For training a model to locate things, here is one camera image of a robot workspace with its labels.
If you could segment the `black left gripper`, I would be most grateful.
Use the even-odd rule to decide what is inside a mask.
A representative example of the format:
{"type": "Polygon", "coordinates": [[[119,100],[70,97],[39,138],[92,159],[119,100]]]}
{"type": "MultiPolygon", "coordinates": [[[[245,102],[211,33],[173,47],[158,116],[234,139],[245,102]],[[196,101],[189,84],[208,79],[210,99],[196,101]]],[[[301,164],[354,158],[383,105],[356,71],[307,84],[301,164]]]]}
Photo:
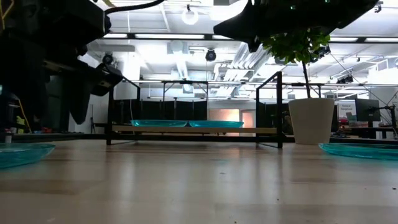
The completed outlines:
{"type": "Polygon", "coordinates": [[[70,114],[76,124],[85,122],[90,95],[103,96],[103,64],[91,67],[87,63],[74,58],[70,62],[53,62],[43,60],[43,74],[40,76],[40,96],[48,96],[45,84],[51,75],[65,78],[70,89],[70,114]]]}

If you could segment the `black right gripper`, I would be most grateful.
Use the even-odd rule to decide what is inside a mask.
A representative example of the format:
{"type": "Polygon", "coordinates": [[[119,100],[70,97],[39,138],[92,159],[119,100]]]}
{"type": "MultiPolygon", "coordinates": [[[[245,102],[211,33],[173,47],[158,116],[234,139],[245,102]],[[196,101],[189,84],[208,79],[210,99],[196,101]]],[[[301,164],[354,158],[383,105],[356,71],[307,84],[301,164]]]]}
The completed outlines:
{"type": "Polygon", "coordinates": [[[342,29],[373,9],[378,0],[298,0],[247,1],[237,15],[213,27],[215,35],[248,43],[256,52],[262,42],[257,37],[256,21],[269,34],[287,33],[308,28],[342,29]]]}

